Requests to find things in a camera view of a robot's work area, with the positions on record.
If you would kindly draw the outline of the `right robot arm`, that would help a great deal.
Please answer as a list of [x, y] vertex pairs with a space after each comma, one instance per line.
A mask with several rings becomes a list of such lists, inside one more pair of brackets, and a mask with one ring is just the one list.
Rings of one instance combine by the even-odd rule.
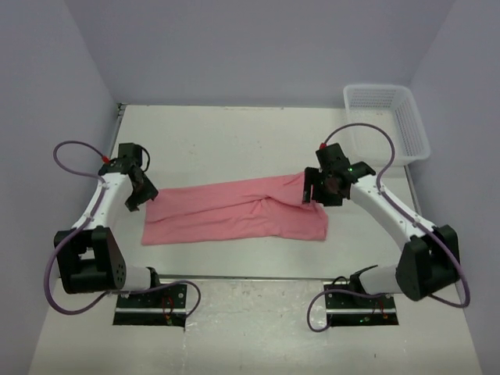
[[305, 169], [302, 201], [325, 207], [354, 202], [369, 213], [401, 251], [393, 266], [368, 266], [349, 277], [350, 301], [369, 305], [377, 295], [403, 294], [416, 302], [459, 280], [458, 235], [412, 211], [365, 162], [350, 163], [338, 143], [316, 151], [319, 167]]

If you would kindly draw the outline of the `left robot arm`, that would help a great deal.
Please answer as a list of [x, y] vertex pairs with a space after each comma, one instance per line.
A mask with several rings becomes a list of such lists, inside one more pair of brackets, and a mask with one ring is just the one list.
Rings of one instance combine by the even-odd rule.
[[146, 307], [161, 301], [163, 289], [156, 271], [128, 266], [113, 234], [123, 208], [137, 212], [159, 193], [142, 166], [147, 153], [135, 143], [119, 144], [117, 157], [103, 159], [96, 191], [84, 214], [69, 230], [56, 233], [54, 246], [66, 293], [130, 291]]

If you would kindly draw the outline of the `pink t shirt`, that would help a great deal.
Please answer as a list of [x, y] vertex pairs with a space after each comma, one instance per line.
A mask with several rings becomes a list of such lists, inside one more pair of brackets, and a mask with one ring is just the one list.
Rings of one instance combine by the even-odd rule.
[[324, 241], [328, 216], [304, 203], [304, 173], [165, 188], [146, 205], [143, 245], [278, 237]]

